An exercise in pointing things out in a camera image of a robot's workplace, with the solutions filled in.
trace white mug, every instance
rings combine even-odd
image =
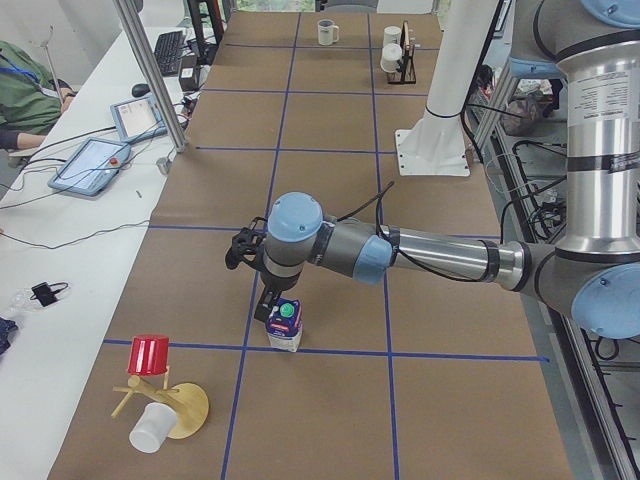
[[[333,20],[320,20],[318,22],[318,43],[333,45],[338,40],[340,40],[340,27]]]
[[[385,45],[389,45],[390,43],[400,44],[401,34],[402,34],[402,29],[400,27],[396,27],[395,25],[385,27],[382,46],[384,47]]]
[[[169,405],[152,402],[129,434],[129,441],[143,453],[155,453],[160,450],[167,435],[178,422],[178,415]]]
[[[397,43],[389,43],[382,49],[380,68],[387,73],[396,73],[398,60],[402,58],[402,47]]]

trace mug rack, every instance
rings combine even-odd
[[[402,47],[402,58],[398,60],[397,70],[394,73],[387,73],[387,83],[389,85],[413,85],[416,83],[416,69],[413,63],[416,46],[409,37],[409,22],[406,20],[402,24],[400,46]]]

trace blue joint cap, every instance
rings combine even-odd
[[[364,244],[356,265],[353,268],[353,279],[358,282],[378,283],[391,262],[391,244],[372,235]]]
[[[322,207],[311,195],[290,192],[271,208],[267,230],[281,242],[296,243],[311,238],[322,225]]]
[[[564,73],[558,70],[553,62],[541,62],[539,60],[521,60],[509,58],[511,75],[515,78],[549,79],[564,78]]]
[[[640,28],[638,0],[581,0],[587,11],[601,22],[618,28]]]
[[[601,337],[640,335],[640,264],[618,265],[592,278],[573,299],[571,316]]]

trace computer mouse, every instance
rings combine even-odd
[[[146,83],[136,83],[131,89],[131,95],[135,98],[142,97],[149,93],[149,85]]]

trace brown paper surface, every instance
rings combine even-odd
[[[317,45],[323,18],[340,26],[331,47]],[[405,19],[418,83],[390,86],[382,32]],[[495,240],[480,165],[468,178],[398,172],[395,130],[424,113],[441,37],[428,15],[233,15],[50,478],[571,477],[517,295],[398,269],[369,286],[307,265],[285,293],[303,305],[292,354],[249,320],[255,272],[224,265],[232,235],[279,195],[308,192],[339,216],[391,180],[388,223]],[[127,438],[144,398],[109,418],[140,333],[169,335],[171,383],[202,385],[214,405],[200,432],[150,455]]]

